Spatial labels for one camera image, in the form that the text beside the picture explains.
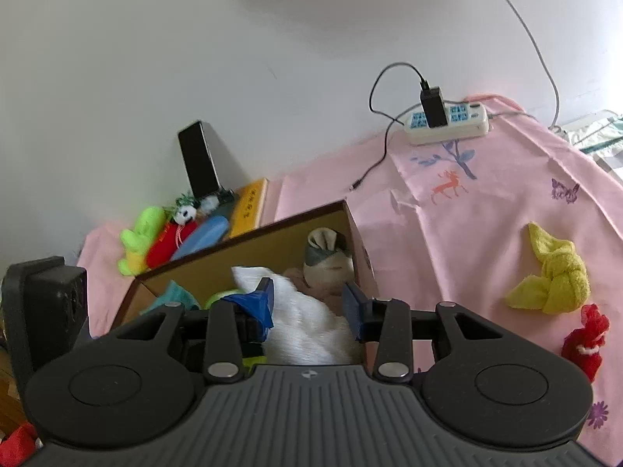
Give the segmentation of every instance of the open box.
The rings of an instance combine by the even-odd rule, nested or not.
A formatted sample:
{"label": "open box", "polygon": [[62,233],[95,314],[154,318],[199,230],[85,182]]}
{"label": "open box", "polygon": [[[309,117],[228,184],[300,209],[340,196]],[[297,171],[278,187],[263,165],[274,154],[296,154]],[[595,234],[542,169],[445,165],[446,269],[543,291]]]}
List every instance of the open box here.
{"label": "open box", "polygon": [[261,266],[277,274],[288,268],[303,268],[307,235],[315,228],[341,232],[353,255],[355,281],[369,296],[378,296],[370,259],[347,203],[334,204],[283,219],[212,248],[167,263],[138,275],[114,318],[113,328],[135,319],[142,310],[164,293],[174,280],[203,306],[214,294],[236,287],[233,266]]}

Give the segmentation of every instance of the knotted yellow towel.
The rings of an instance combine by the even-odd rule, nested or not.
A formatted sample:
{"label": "knotted yellow towel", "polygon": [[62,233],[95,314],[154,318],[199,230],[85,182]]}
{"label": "knotted yellow towel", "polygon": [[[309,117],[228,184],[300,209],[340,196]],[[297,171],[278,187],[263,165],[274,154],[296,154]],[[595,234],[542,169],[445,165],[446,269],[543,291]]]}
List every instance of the knotted yellow towel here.
{"label": "knotted yellow towel", "polygon": [[591,294],[584,262],[570,240],[558,240],[529,223],[532,250],[543,263],[541,277],[528,276],[505,298],[515,309],[540,309],[546,314],[575,311]]}

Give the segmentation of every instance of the power strip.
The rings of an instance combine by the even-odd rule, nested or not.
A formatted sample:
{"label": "power strip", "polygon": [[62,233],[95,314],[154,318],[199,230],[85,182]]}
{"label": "power strip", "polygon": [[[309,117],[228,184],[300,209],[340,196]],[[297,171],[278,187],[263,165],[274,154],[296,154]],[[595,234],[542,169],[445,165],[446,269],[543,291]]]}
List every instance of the power strip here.
{"label": "power strip", "polygon": [[404,121],[404,130],[412,144],[432,144],[446,140],[483,137],[489,132],[485,106],[480,103],[448,105],[445,108],[447,126],[431,128],[423,112],[411,112]]}

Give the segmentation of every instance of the smartphone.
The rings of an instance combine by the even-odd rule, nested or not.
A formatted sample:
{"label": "smartphone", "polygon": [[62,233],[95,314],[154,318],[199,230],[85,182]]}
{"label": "smartphone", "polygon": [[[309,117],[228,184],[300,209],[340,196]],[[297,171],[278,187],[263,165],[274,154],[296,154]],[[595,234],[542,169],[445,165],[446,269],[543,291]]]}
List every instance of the smartphone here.
{"label": "smartphone", "polygon": [[178,132],[178,140],[194,197],[200,200],[218,193],[222,187],[216,175],[201,121],[196,121]]}

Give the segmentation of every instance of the white wall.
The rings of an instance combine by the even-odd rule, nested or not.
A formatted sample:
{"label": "white wall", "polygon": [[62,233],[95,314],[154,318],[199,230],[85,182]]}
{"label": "white wall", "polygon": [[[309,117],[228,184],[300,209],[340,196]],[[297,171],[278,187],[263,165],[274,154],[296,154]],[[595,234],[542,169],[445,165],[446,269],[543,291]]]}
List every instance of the white wall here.
{"label": "white wall", "polygon": [[[562,121],[623,110],[623,0],[514,1]],[[176,131],[195,119],[213,124],[231,187],[380,130],[366,98],[396,60],[446,98],[502,93],[551,120],[502,0],[0,0],[0,270],[185,190]],[[378,105],[417,89],[396,72]]]}

